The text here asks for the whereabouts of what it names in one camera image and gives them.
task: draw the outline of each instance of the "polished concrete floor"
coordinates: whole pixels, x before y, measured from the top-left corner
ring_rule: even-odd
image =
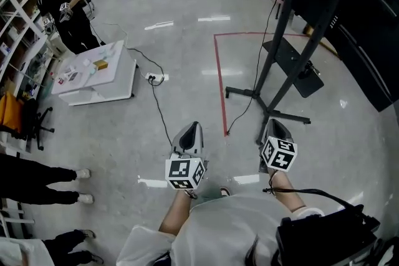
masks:
[[[171,137],[191,121],[203,127],[209,170],[201,188],[228,186],[232,192],[260,192],[267,177],[258,174],[259,156],[254,143],[262,120],[255,103],[224,136],[219,90],[217,47],[223,86],[251,88],[255,78],[261,34],[272,7],[270,0],[94,0],[92,21],[105,42],[125,38],[155,60],[169,75],[156,95]],[[274,32],[275,10],[268,32]],[[224,16],[219,20],[203,19]],[[294,34],[291,29],[287,34]],[[306,38],[287,36],[298,50]],[[129,50],[144,74],[160,73],[138,52]],[[262,50],[261,65],[267,52]],[[289,171],[297,188],[319,188],[355,204],[383,222],[379,234],[397,231],[399,208],[399,129],[393,107],[378,113],[365,98],[345,65],[323,47],[313,63],[325,86],[309,98],[291,88],[278,106],[282,112],[311,117],[311,125],[282,121],[298,144],[299,155]],[[273,66],[262,91],[270,102],[286,76]],[[42,106],[54,107],[44,133],[43,152],[32,158],[66,168],[90,168],[89,180],[55,184],[95,196],[93,205],[26,206],[36,220],[34,235],[51,238],[74,228],[92,229],[97,240],[90,249],[113,265],[131,228],[144,224],[157,228],[174,191],[164,182],[164,160],[170,152],[152,89],[137,74],[135,98],[117,102],[68,107],[46,96]],[[246,108],[248,99],[224,100],[227,125]],[[304,196],[306,203],[326,213],[336,203]]]

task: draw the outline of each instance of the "tripod stand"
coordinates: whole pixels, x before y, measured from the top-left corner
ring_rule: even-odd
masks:
[[[261,106],[263,110],[263,121],[261,125],[261,130],[256,139],[257,144],[262,143],[262,137],[264,135],[264,129],[266,127],[267,122],[269,121],[269,117],[273,116],[275,118],[283,118],[287,120],[293,120],[298,122],[303,122],[304,124],[310,124],[310,118],[305,118],[303,116],[290,115],[286,113],[281,113],[278,110],[275,110],[277,104],[282,100],[284,95],[288,92],[288,89],[294,83],[295,79],[298,75],[303,71],[306,63],[309,61],[310,57],[314,53],[317,48],[319,42],[324,36],[325,31],[327,30],[330,22],[333,18],[335,9],[339,0],[329,0],[325,9],[323,10],[316,26],[314,32],[310,39],[308,40],[304,50],[302,51],[297,63],[292,68],[290,74],[288,75],[286,81],[282,84],[282,87],[277,92],[276,96],[272,99],[272,102],[267,106],[262,98],[261,98],[261,90],[266,81],[266,77],[270,71],[272,63],[275,61],[275,57],[277,51],[279,50],[279,46],[281,44],[282,37],[284,35],[284,31],[288,24],[289,14],[292,9],[292,0],[284,0],[284,4],[282,6],[281,15],[279,21],[277,23],[276,32],[274,34],[272,44],[269,53],[267,55],[266,61],[264,63],[261,75],[259,76],[259,80],[255,86],[255,90],[242,90],[238,88],[226,87],[226,98],[229,98],[230,93],[245,95],[247,97],[252,97],[258,104]]]

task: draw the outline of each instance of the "shoe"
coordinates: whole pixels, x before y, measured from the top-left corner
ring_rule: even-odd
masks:
[[[104,259],[102,259],[100,256],[94,255],[93,253],[91,254],[92,254],[92,262],[95,262],[96,264],[99,265],[104,265]]]
[[[91,194],[79,194],[77,201],[85,204],[93,204],[94,197]]]
[[[230,196],[230,191],[228,190],[228,188],[220,188],[220,193],[222,197]]]
[[[90,229],[78,229],[79,232],[82,232],[85,237],[88,237],[89,239],[94,239],[96,238],[95,233],[90,230]]]
[[[92,176],[92,172],[89,169],[78,169],[75,173],[77,179],[88,179]]]

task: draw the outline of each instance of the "power strip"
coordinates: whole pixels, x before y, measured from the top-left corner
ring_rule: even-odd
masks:
[[[152,74],[151,72],[148,72],[145,75],[145,78],[148,80],[150,77],[155,77],[152,80],[152,84],[159,84],[162,81],[163,76],[162,76],[162,74]],[[165,78],[163,79],[163,81],[168,81],[168,80],[169,80],[169,75],[165,74]]]

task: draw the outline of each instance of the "person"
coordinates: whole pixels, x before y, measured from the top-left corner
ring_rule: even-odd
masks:
[[[0,237],[0,265],[4,266],[76,266],[95,262],[103,265],[101,257],[88,250],[71,251],[85,239],[94,239],[91,230],[76,229],[55,239],[10,239]]]
[[[73,15],[70,20],[60,22],[60,7],[65,2],[69,3]],[[49,14],[52,16],[62,42],[75,54],[100,46],[79,2],[80,0],[37,0],[43,21],[49,18]]]
[[[273,172],[274,188],[292,189],[284,172]],[[158,231],[133,227],[117,266],[270,265],[281,219],[314,214],[296,193],[221,194],[190,212],[191,197],[177,191]]]
[[[90,194],[74,191],[56,191],[47,185],[57,182],[69,182],[75,179],[91,177],[89,169],[74,171],[64,168],[50,168],[27,159],[0,154],[1,178],[0,198],[9,198],[26,204],[73,204],[82,202],[91,204],[94,198]]]

